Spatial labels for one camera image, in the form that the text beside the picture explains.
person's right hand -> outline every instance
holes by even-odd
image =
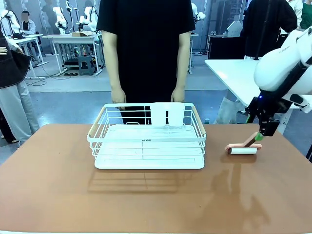
[[[6,47],[0,47],[0,55],[7,55],[8,54],[8,50],[6,49]]]
[[[112,100],[113,103],[127,103],[126,94],[121,87],[112,88]]]

black t-shirt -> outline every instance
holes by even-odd
[[[28,29],[28,24],[29,24],[29,22],[23,22],[23,30],[25,30],[25,31],[29,31],[29,29]]]
[[[127,102],[170,101],[179,35],[195,29],[190,0],[101,0],[97,28],[117,35]]]

gray stool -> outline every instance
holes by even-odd
[[[88,74],[92,76],[96,70],[94,67],[92,56],[79,56],[79,75]]]

dish rack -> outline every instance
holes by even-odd
[[[95,157],[96,168],[200,169],[204,167],[206,131],[194,105],[184,103],[184,118],[181,126],[169,124],[154,126],[153,119],[150,119],[151,105],[153,103],[106,104],[101,109],[87,135],[92,155]],[[123,124],[122,112],[138,111],[144,113],[144,116],[136,118],[143,118],[148,124]]]

